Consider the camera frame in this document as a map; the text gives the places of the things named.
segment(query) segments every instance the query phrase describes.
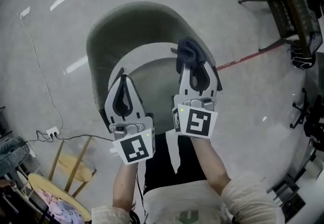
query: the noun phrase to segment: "person's hand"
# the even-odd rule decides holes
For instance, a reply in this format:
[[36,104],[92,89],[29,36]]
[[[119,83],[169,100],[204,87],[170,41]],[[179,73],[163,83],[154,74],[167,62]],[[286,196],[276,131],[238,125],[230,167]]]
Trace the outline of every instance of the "person's hand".
[[0,188],[4,188],[4,187],[7,187],[7,186],[11,186],[11,181],[1,179],[0,180]]

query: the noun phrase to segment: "forearm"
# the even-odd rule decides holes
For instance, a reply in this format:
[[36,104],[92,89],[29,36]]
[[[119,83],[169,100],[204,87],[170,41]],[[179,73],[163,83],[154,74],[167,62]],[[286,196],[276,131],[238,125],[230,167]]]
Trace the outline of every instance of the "forearm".
[[223,161],[220,159],[209,140],[191,138],[200,166],[210,186],[222,194],[225,186],[230,182]]
[[112,206],[130,212],[134,199],[137,164],[121,163],[113,184]]

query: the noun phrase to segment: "chair backrest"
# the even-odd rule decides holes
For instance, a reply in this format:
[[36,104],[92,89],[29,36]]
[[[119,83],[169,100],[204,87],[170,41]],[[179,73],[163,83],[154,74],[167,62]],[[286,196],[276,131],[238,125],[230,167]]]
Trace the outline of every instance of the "chair backrest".
[[[98,110],[104,110],[110,75],[122,57],[145,44],[178,44],[185,37],[195,39],[205,50],[210,65],[215,67],[213,56],[204,42],[178,13],[167,6],[152,2],[134,2],[117,7],[104,15],[91,29],[87,40],[88,61]],[[179,78],[172,78],[171,81],[173,83],[170,85],[178,83]],[[144,109],[149,112],[145,108],[145,98],[141,98]]]
[[316,13],[309,8],[308,0],[286,0],[292,13],[303,55],[310,58],[323,43]]

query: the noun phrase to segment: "concrete floor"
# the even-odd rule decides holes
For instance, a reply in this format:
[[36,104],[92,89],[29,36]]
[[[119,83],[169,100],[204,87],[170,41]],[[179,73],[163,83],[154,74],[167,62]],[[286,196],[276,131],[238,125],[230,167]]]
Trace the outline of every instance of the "concrete floor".
[[[46,131],[60,120],[53,109],[39,71],[30,33],[40,66],[53,101],[64,121],[61,138],[84,133],[112,138],[94,105],[90,71],[87,64],[69,74],[68,66],[86,55],[86,38],[92,25],[106,12],[133,1],[153,1],[177,11],[200,35],[212,51],[217,65],[254,54],[278,38],[272,15],[266,4],[240,6],[237,0],[66,0],[54,10],[56,0],[2,0],[0,6],[0,102],[7,107],[7,118],[15,133],[26,140],[35,139],[35,131]],[[19,14],[30,6],[30,13]],[[170,57],[165,46],[140,49],[129,54],[121,65],[131,72],[148,60]],[[300,98],[304,72],[290,64],[287,47],[262,54],[219,72],[224,90],[218,93],[219,112],[212,145],[220,154],[231,177],[255,172],[269,188],[286,172],[296,146],[306,140],[300,128],[292,131],[296,116],[291,104]],[[77,154],[86,138],[66,142],[63,151]],[[174,132],[168,134],[174,167],[179,165]],[[59,141],[33,142],[32,147],[48,176]],[[94,139],[84,158],[97,175],[78,195],[78,201],[92,207],[110,204],[112,184],[120,158],[110,153],[112,144]],[[143,183],[145,165],[139,166]],[[54,183],[64,187],[67,176],[59,170]],[[138,201],[137,210],[142,211]]]

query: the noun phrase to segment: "white cable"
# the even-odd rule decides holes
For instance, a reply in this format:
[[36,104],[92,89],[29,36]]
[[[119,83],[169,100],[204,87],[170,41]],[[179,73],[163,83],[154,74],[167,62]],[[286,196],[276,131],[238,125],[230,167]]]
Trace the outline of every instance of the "white cable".
[[46,82],[46,79],[45,79],[45,77],[44,77],[43,71],[42,71],[41,66],[40,66],[40,64],[39,64],[39,60],[38,60],[38,56],[37,56],[37,52],[36,52],[36,47],[35,47],[34,39],[32,38],[32,35],[31,35],[31,33],[28,31],[28,28],[27,28],[26,25],[24,24],[24,21],[22,20],[22,18],[19,17],[19,19],[20,19],[20,21],[22,22],[23,26],[25,27],[26,31],[28,32],[28,34],[29,34],[29,36],[30,36],[30,38],[31,38],[31,42],[32,42],[32,45],[33,45],[33,48],[34,48],[34,52],[35,52],[35,56],[36,56],[36,60],[37,60],[37,64],[38,64],[38,68],[39,68],[39,70],[40,70],[40,72],[41,72],[41,74],[42,74],[42,76],[43,76],[43,79],[44,79],[45,85],[46,85],[46,87],[47,87],[47,91],[49,92],[49,95],[50,95],[50,99],[51,99],[52,105],[53,105],[55,111],[57,112],[57,114],[60,116],[61,126],[59,127],[59,130],[61,130],[62,127],[63,127],[63,119],[62,119],[62,115],[61,115],[60,112],[57,110],[57,108],[56,108],[56,106],[55,106],[55,104],[54,104],[54,102],[53,102],[53,98],[52,98],[52,95],[51,95],[51,92],[50,92],[49,85],[48,85],[47,82]]

